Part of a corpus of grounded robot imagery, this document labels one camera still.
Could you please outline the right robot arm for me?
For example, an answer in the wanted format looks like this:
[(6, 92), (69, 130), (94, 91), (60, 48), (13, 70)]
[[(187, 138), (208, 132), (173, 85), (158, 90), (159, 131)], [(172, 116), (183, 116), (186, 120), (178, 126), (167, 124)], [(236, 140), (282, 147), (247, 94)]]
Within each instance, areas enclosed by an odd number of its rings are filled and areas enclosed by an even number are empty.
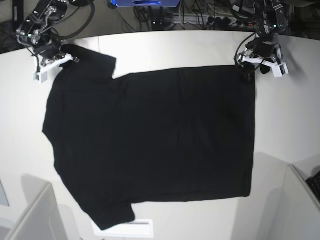
[[(68, 19), (68, 5), (73, 5), (78, 10), (90, 7), (90, 14), (74, 33), (59, 35), (53, 29)], [(45, 67), (65, 58), (66, 54), (61, 52), (62, 43), (79, 35), (91, 23), (95, 10), (92, 0), (41, 0), (16, 30), (17, 41), (26, 48), (32, 48), (37, 64)]]

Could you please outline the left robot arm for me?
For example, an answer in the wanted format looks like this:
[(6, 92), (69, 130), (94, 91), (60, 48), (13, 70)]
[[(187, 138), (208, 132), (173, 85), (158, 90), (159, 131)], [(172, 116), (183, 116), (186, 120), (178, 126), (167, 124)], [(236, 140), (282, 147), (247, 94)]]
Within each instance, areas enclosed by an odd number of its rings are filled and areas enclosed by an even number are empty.
[(243, 24), (256, 24), (255, 32), (243, 41), (243, 52), (236, 53), (236, 62), (260, 58), (280, 63), (279, 34), (288, 27), (286, 5), (279, 0), (237, 0), (230, 5), (230, 12)]

